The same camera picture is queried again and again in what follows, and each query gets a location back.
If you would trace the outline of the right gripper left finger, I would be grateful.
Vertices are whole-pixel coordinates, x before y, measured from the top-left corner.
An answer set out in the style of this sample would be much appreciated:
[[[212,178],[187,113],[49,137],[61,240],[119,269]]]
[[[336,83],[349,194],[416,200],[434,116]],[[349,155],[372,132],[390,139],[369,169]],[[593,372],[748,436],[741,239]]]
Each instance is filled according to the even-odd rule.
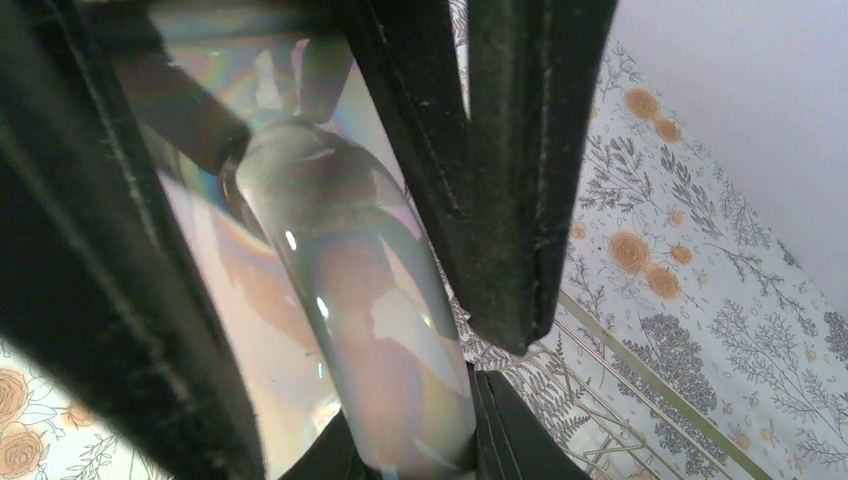
[[[242,123],[143,1],[1,5],[1,333],[179,479],[261,479],[253,408],[140,124]]]

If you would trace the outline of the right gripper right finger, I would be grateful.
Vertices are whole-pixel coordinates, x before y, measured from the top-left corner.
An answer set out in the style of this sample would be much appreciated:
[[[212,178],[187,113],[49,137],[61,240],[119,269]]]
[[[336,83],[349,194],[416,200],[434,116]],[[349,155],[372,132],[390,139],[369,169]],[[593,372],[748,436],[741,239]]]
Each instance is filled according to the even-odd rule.
[[[470,324],[515,355],[550,330],[613,1],[471,1],[462,88],[445,1],[335,1]]]

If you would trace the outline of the white iridescent patterned mug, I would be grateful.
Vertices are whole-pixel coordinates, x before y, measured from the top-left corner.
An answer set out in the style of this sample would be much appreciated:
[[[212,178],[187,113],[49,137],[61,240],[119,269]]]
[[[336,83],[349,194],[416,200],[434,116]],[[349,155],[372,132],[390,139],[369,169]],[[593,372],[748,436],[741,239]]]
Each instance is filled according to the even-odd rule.
[[[326,1],[93,11],[257,409],[272,479],[480,479],[472,375]]]

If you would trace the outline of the metal wire dish rack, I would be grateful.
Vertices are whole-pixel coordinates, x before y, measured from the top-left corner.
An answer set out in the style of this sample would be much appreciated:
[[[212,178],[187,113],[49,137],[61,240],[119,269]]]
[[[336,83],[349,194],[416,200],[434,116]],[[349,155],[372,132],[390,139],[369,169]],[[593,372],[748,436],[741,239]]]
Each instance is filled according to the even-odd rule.
[[[453,300],[467,359],[500,372],[593,479],[768,479],[725,434],[565,292],[523,356],[474,334]]]

